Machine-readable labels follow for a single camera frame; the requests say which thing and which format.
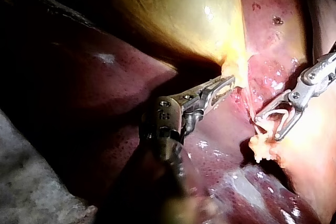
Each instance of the wet tissue surface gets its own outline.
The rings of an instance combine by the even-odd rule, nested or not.
[[[298,0],[242,4],[251,94],[234,92],[197,125],[185,148],[225,203],[229,223],[318,223],[309,205],[281,184],[284,175],[272,175],[276,165],[255,164],[246,142],[254,135],[246,100],[258,110],[309,61],[303,7]],[[8,57],[1,59],[6,81],[0,106],[69,191],[99,205],[138,144],[138,118],[147,103],[191,87],[186,76],[195,83],[202,78],[177,74],[121,40],[36,3],[35,9],[20,0],[2,5]],[[274,16],[283,24],[273,24]]]

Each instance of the forceps jaw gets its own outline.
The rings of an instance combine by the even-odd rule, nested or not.
[[[223,101],[233,90],[235,77],[218,76],[208,82],[169,97],[180,104],[185,120],[185,136],[195,130],[196,122]]]

